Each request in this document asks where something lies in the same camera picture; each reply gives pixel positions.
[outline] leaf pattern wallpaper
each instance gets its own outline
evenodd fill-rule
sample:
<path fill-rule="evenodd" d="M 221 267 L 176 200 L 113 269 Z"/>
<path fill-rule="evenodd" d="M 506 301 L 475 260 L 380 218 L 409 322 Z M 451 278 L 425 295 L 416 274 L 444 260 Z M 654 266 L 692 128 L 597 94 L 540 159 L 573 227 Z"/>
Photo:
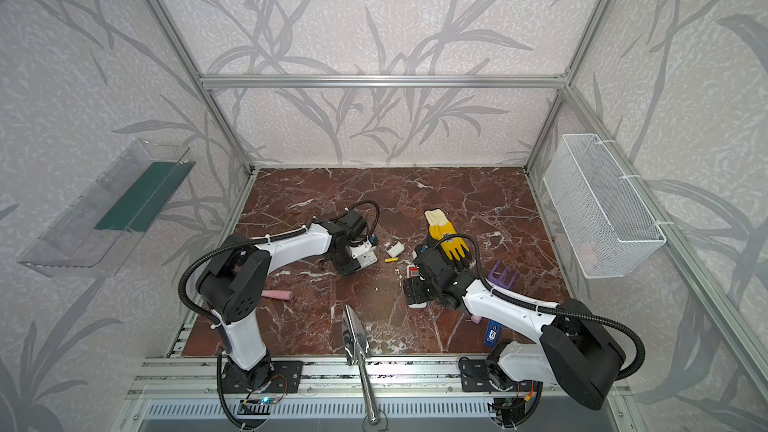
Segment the leaf pattern wallpaper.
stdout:
<path fill-rule="evenodd" d="M 203 73 L 380 75 L 561 74 L 595 1 L 164 0 Z M 554 91 L 216 97 L 259 164 L 520 166 Z"/>
<path fill-rule="evenodd" d="M 0 429 L 107 430 L 246 175 L 141 0 L 0 0 Z M 196 162 L 112 278 L 16 263 L 137 138 Z"/>
<path fill-rule="evenodd" d="M 618 0 L 577 87 L 768 343 L 765 24 L 765 0 Z M 651 362 L 628 380 L 646 425 L 768 430 L 762 399 L 662 252 L 626 278 L 584 280 L 541 184 L 559 134 L 583 131 L 565 110 L 533 176 L 579 296 L 647 343 Z"/>

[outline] green mat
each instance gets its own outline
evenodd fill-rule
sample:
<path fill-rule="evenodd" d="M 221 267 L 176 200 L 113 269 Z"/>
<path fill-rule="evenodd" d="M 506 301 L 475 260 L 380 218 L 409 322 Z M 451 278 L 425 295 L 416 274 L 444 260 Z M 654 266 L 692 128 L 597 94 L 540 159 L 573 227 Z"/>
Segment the green mat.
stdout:
<path fill-rule="evenodd" d="M 193 166 L 194 162 L 152 162 L 95 228 L 146 232 Z"/>

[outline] yellow glove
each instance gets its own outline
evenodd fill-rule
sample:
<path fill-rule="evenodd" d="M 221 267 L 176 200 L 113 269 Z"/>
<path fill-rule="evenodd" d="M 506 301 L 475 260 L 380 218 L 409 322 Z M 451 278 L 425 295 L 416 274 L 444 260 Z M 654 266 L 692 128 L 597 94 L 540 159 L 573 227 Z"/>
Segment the yellow glove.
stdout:
<path fill-rule="evenodd" d="M 442 210 L 439 208 L 427 210 L 424 212 L 424 216 L 427 217 L 427 222 L 429 222 L 429 235 L 432 238 L 440 240 L 446 235 L 456 234 L 456 229 L 448 222 L 446 214 L 442 213 Z M 466 257 L 466 252 L 469 252 L 469 247 L 467 247 L 463 238 L 452 238 L 440 244 L 440 246 L 448 258 L 456 262 L 461 262 Z"/>

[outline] trowel handle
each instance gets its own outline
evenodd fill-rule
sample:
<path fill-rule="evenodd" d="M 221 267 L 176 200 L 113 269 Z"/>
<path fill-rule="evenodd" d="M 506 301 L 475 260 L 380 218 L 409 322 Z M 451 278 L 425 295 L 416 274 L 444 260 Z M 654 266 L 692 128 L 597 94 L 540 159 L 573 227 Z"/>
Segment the trowel handle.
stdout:
<path fill-rule="evenodd" d="M 355 361 L 357 362 L 357 368 L 360 370 L 360 382 L 362 382 L 362 396 L 366 402 L 366 415 L 371 425 L 379 423 L 379 408 L 376 406 L 376 399 L 373 397 L 373 387 L 371 387 L 371 379 L 368 377 L 368 371 L 366 370 L 366 356 L 363 354 L 359 345 L 355 346 Z"/>

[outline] work glove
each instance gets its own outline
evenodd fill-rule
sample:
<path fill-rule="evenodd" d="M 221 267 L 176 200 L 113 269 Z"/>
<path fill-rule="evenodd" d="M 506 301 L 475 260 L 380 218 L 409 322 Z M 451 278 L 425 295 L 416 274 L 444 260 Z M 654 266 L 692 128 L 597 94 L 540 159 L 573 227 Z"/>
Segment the work glove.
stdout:
<path fill-rule="evenodd" d="M 433 241 L 427 240 L 428 246 L 434 246 L 438 240 L 446 235 L 456 234 L 456 229 L 448 222 L 446 214 L 442 213 L 439 208 L 427 210 L 424 212 L 424 216 L 427 217 L 429 223 L 429 238 L 434 239 Z M 448 263 L 453 264 L 459 270 L 469 267 L 469 261 L 472 260 L 472 257 L 463 238 L 452 238 L 440 244 L 440 247 L 447 257 Z"/>

